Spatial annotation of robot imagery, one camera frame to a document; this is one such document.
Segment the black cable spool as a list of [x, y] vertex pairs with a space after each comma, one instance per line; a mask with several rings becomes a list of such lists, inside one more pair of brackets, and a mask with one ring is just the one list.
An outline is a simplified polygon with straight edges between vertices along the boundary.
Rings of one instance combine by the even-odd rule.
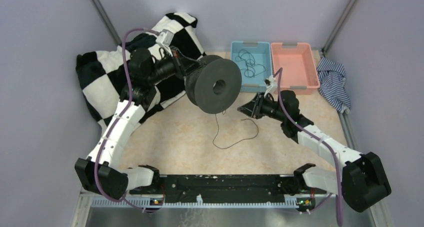
[[242, 74], [235, 62], [218, 55], [198, 60], [200, 68], [185, 78], [185, 92], [192, 104], [207, 114], [228, 109], [237, 99]]

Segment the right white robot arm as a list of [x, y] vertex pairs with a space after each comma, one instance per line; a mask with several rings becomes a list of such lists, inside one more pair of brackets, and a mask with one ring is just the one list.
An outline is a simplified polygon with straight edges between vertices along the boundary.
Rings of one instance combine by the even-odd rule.
[[317, 188], [335, 194], [358, 213], [388, 197], [392, 188], [380, 157], [361, 153], [325, 134], [311, 120], [301, 114], [300, 102], [291, 90], [283, 90], [277, 99], [258, 92], [255, 97], [237, 108], [244, 115], [260, 119], [269, 117], [280, 121], [284, 135], [299, 145], [309, 148], [331, 164], [329, 171], [314, 164], [298, 168], [293, 187], [299, 193]]

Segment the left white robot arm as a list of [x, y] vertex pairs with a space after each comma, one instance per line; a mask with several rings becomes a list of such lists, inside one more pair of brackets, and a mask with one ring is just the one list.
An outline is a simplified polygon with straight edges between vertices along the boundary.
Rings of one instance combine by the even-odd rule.
[[77, 57], [76, 66], [87, 107], [102, 135], [90, 154], [76, 161], [75, 171], [85, 190], [113, 202], [122, 201], [127, 191], [138, 187], [149, 194], [160, 189], [161, 181], [153, 170], [141, 166], [120, 172], [119, 162], [131, 134], [185, 94], [183, 80], [170, 77], [153, 87], [149, 107], [129, 98], [124, 68], [129, 54], [120, 46], [116, 51], [88, 52]]

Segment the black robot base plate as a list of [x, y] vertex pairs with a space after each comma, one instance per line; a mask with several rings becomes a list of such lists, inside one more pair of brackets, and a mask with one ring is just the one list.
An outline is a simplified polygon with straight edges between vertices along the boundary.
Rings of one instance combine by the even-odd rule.
[[206, 204], [283, 203], [289, 196], [311, 195], [293, 175], [161, 175], [149, 186], [130, 190], [132, 195], [160, 195], [165, 203], [193, 203], [201, 196]]

